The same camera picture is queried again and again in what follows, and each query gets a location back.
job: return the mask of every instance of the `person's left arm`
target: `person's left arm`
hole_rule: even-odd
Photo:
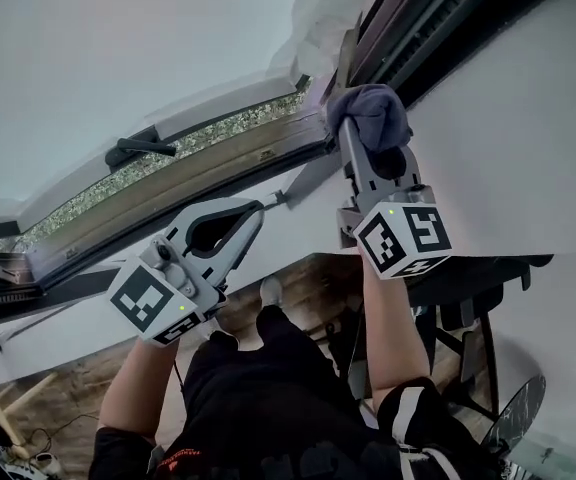
[[[101,404],[89,479],[145,478],[177,348],[137,338]]]

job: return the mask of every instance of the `shoe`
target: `shoe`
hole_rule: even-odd
[[[259,295],[261,296],[261,307],[279,306],[281,307],[283,288],[281,281],[275,276],[268,276],[261,282]]]
[[[227,336],[231,336],[235,340],[237,340],[237,348],[239,348],[239,339],[236,336],[230,334],[229,332],[224,331],[222,329],[221,325],[219,325],[217,318],[215,318],[215,317],[211,318],[210,320],[206,320],[203,324],[201,324],[199,327],[197,327],[197,332],[206,341],[208,341],[210,339],[210,337],[212,336],[213,333],[222,332],[222,333],[226,334]]]

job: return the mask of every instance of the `wooden floor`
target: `wooden floor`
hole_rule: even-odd
[[[356,257],[311,256],[291,265],[278,276],[284,285],[284,309],[290,319],[300,328],[313,331],[313,337],[324,335],[324,325],[334,321],[335,317],[348,305],[357,307],[361,301],[362,274],[361,263]],[[259,285],[244,288],[230,296],[229,306],[219,314],[222,327],[238,336],[242,350],[251,350],[261,346],[261,340],[255,329],[255,318],[259,313]],[[480,364],[477,378],[475,400],[489,407],[487,390],[486,358],[481,343],[481,333],[474,329],[480,338]],[[192,354],[203,341],[198,331],[192,331],[182,338],[177,364],[182,377],[188,368]],[[88,467],[92,459],[92,446],[97,421],[82,414],[96,416],[106,389],[119,370],[122,361],[132,347],[133,340],[115,345],[96,354],[64,364],[53,371],[58,378],[34,398],[24,410],[12,419],[18,433],[24,439],[33,435],[27,445],[31,453],[43,451],[48,443],[41,428],[49,434],[77,418],[74,422],[59,430],[52,438],[50,451],[62,463],[65,477],[71,479],[87,478]],[[328,354],[327,347],[322,346]],[[457,376],[459,358],[452,351],[438,344],[433,379],[443,389]],[[5,406],[33,386],[49,372],[42,372],[18,380],[13,389],[2,399]],[[186,413],[179,384],[174,373],[171,375],[166,401],[162,412],[157,440],[164,447],[179,435]],[[487,430],[487,424],[476,413],[464,409],[457,417],[471,430],[477,439],[481,439]]]

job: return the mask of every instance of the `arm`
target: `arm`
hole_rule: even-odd
[[[363,255],[362,259],[368,370],[377,411],[386,395],[397,386],[429,377],[430,366],[403,280],[380,280]]]
[[[100,427],[134,432],[154,442],[177,348],[178,342],[158,348],[137,338],[101,404]]]

